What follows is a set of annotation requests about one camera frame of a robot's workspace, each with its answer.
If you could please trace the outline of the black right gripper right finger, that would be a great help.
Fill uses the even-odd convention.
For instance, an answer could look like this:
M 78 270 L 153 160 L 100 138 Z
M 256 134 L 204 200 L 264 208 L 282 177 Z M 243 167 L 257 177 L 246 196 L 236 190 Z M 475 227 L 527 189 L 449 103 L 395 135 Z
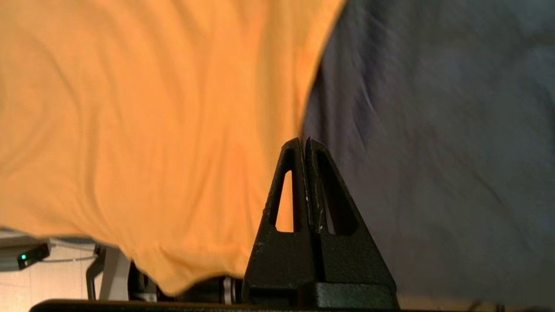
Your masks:
M 307 140 L 306 170 L 309 223 L 323 280 L 395 286 L 330 152 L 316 140 Z

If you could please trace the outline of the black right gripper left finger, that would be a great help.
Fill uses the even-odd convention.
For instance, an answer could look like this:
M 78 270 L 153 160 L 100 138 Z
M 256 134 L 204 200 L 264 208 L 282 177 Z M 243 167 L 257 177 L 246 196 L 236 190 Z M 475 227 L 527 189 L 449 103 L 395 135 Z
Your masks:
M 292 179 L 292 232 L 282 232 L 276 227 L 287 172 L 291 172 Z M 289 140 L 280 150 L 245 272 L 244 289 L 290 290 L 316 279 L 311 235 L 313 227 L 305 177 L 301 142 L 299 138 Z

